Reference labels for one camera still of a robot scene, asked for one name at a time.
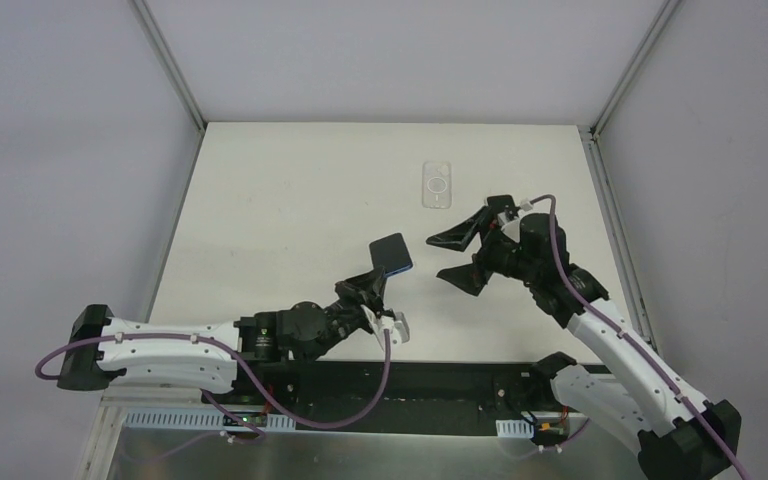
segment white tabletop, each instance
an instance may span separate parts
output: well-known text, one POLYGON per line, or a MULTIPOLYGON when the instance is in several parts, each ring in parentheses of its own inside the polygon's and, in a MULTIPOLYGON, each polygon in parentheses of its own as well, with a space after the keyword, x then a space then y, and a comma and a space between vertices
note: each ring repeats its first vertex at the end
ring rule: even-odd
MULTIPOLYGON (((414 268, 389 279, 405 312, 397 361, 529 362, 564 351, 596 356, 541 312, 521 283, 495 276, 480 297, 436 279, 468 254, 425 245, 488 195, 558 197, 571 261, 627 314, 579 133, 574 126, 211 123, 187 192, 151 322, 235 320, 310 300, 371 268, 368 244, 394 232, 414 268), (452 165, 452 207, 422 206, 422 164, 452 165)), ((476 250, 478 239, 468 253, 476 250)), ((323 360, 380 360, 364 332, 323 360)))

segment robotic arm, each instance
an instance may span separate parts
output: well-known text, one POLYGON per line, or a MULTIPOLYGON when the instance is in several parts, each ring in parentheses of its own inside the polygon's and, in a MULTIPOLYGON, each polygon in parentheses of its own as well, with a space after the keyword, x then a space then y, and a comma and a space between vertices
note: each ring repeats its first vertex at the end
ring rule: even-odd
POLYGON ((66 353, 57 386, 65 390, 102 390, 120 384, 174 384, 214 393, 233 389, 237 362, 216 346, 180 340, 126 339, 128 334, 198 335, 222 342, 250 364, 312 361, 356 330, 383 342, 390 330, 392 347, 410 338, 401 312, 384 307, 382 268, 336 284, 337 301, 321 308, 312 302, 288 310, 256 313, 211 325, 155 326, 115 317, 107 305, 90 305, 75 321, 70 343, 114 336, 115 342, 78 347, 66 353))
POLYGON ((474 296, 494 273, 523 282, 537 306, 593 350, 624 390, 593 378, 561 353, 538 362, 533 374, 542 377, 559 403, 620 439, 648 478, 710 479, 727 468, 729 459, 694 410, 704 412, 731 452, 737 448, 739 413, 727 401, 709 402, 658 357, 620 315, 605 288, 569 262, 563 229, 554 225, 552 232, 550 215, 525 214, 530 209, 530 203, 517 205, 509 195, 488 197, 486 206, 465 222, 429 237, 429 245, 460 252, 475 236, 481 239, 471 263, 437 276, 474 296), (680 385, 683 398, 663 374, 680 385))

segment gray wall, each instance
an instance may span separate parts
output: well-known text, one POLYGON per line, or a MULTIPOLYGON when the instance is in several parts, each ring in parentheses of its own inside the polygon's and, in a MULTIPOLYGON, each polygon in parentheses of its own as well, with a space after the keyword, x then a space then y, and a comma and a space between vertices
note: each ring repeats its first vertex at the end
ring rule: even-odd
POLYGON ((591 124, 663 0, 150 0, 212 121, 591 124))
POLYGON ((99 395, 34 364, 140 314, 196 139, 126 2, 0 5, 0 479, 73 475, 99 395))
POLYGON ((603 141, 658 342, 768 478, 768 2, 685 2, 603 141))

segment black phone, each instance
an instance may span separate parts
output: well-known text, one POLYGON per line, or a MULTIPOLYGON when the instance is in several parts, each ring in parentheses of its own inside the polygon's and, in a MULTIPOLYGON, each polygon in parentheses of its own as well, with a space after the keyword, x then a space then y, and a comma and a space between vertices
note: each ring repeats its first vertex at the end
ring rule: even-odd
POLYGON ((384 277, 392 277, 413 267, 405 237, 394 233, 369 244, 373 267, 384 267, 384 277))

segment clear phone case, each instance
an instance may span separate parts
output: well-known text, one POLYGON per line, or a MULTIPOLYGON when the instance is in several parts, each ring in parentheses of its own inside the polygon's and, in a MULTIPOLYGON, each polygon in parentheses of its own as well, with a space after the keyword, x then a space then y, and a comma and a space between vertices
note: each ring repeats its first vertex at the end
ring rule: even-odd
POLYGON ((422 164, 422 206, 452 206, 452 165, 449 162, 428 161, 422 164))

